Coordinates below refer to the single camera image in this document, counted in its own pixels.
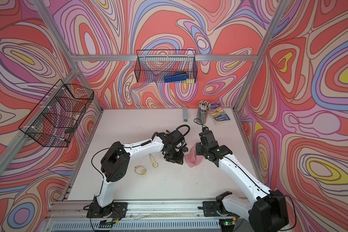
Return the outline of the pink cloth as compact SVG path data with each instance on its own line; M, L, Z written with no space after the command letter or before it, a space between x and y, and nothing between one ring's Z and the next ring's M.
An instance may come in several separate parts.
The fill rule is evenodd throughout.
M184 159L186 161L186 164L189 166L189 168L193 168L196 166L199 166L201 161L204 159L202 155L197 155L197 145L199 143L196 143L190 150L189 154L184 156Z

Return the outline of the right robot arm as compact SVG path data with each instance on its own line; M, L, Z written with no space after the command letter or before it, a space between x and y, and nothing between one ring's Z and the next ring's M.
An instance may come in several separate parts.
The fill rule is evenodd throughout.
M248 221L256 232L277 232L289 224L286 197L256 179L225 145L220 146L213 132L203 127L196 153L225 172L247 197L243 200L226 191L216 197L220 215L235 214Z

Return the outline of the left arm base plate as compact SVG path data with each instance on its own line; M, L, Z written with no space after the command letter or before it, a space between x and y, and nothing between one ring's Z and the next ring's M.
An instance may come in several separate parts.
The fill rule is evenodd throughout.
M87 218L122 219L126 216L127 206L127 202L112 202L106 207L100 207L98 203L95 201L83 207L83 210L87 211Z

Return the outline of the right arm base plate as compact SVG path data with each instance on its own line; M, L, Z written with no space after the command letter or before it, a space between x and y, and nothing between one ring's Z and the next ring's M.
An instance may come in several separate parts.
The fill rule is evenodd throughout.
M203 211L205 217L230 217L239 218L235 213L231 213L225 209L225 206L222 203L222 200L226 197L233 194L230 191L226 191L218 195L214 201L203 201L202 206L199 206L198 209Z

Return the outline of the beige strap yellow dial watch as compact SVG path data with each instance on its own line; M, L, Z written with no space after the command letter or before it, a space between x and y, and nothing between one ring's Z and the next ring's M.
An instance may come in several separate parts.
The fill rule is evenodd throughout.
M152 154L149 154L149 157L150 157L150 160L151 160L151 162L152 162L152 166L156 169L156 168L158 168L158 163L155 161L155 159L154 159L154 157L153 157L153 155Z

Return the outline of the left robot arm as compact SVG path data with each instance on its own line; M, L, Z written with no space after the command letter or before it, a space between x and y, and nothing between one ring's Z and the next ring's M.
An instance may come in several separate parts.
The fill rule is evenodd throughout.
M102 186L95 197L98 206L104 208L113 202L115 183L125 176L130 160L160 152L165 161L182 165L184 153L188 151L185 136L189 132L190 126L182 124L172 132L155 132L145 141L132 144L117 141L106 148L101 159Z

